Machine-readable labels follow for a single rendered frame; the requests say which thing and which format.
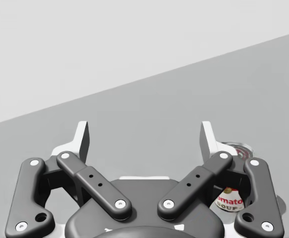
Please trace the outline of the red and white can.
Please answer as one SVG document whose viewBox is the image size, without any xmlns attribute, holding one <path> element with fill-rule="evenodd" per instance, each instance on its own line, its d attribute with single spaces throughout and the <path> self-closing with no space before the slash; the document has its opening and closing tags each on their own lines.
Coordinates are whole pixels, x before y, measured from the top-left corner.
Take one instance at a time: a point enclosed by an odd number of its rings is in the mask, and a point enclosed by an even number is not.
<svg viewBox="0 0 289 238">
<path fill-rule="evenodd" d="M 252 147 L 241 142 L 222 142 L 222 144 L 233 147 L 238 157 L 245 161 L 254 157 L 254 150 Z M 214 204 L 225 212 L 239 212 L 245 208 L 238 190 L 226 187 L 225 190 L 216 198 Z"/>
</svg>

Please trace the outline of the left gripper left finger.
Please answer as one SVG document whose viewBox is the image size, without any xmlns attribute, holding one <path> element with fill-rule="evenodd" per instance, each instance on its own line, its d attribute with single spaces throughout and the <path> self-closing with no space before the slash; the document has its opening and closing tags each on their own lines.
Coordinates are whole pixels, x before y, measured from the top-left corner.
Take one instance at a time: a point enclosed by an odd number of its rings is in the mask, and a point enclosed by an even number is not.
<svg viewBox="0 0 289 238">
<path fill-rule="evenodd" d="M 55 229 L 53 214 L 45 205 L 51 190 L 64 188 L 84 206 L 94 200 L 116 221 L 132 214 L 131 201 L 94 167 L 86 165 L 90 143 L 87 121 L 80 121 L 73 140 L 55 147 L 48 160 L 22 162 L 5 227 L 6 236 L 48 236 Z"/>
</svg>

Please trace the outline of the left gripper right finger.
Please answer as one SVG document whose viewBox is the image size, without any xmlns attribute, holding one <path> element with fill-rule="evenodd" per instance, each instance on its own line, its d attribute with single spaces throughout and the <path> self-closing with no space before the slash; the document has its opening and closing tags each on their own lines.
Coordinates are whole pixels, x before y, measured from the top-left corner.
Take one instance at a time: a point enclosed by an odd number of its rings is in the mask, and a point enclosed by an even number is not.
<svg viewBox="0 0 289 238">
<path fill-rule="evenodd" d="M 166 221 L 179 218 L 198 198 L 207 205 L 227 187 L 236 189 L 244 203 L 237 212 L 234 229 L 241 236 L 284 236 L 271 173 L 260 158 L 242 160 L 234 147 L 218 142 L 209 121 L 201 123 L 200 149 L 203 165 L 195 167 L 157 204 L 159 217 Z"/>
</svg>

